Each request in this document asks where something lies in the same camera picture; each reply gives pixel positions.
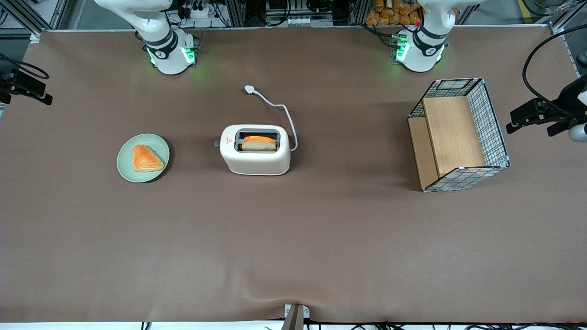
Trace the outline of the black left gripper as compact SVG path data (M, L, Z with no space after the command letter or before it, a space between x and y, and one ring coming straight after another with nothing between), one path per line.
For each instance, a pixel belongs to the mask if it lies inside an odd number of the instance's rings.
M575 119L585 121L587 110L587 76L578 79L564 87L557 97L558 106L567 111ZM561 121L560 112L549 104L534 98L510 112L511 121L506 125L508 134L515 133L523 127L543 125L556 122L547 128L549 137L570 130L573 120Z

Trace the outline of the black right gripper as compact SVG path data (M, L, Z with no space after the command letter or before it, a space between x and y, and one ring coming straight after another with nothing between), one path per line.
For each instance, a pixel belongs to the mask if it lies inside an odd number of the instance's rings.
M0 60L0 90L3 105L11 102L11 94L27 96L48 106L53 103L53 96L46 92L46 84L17 70L17 61L13 59Z

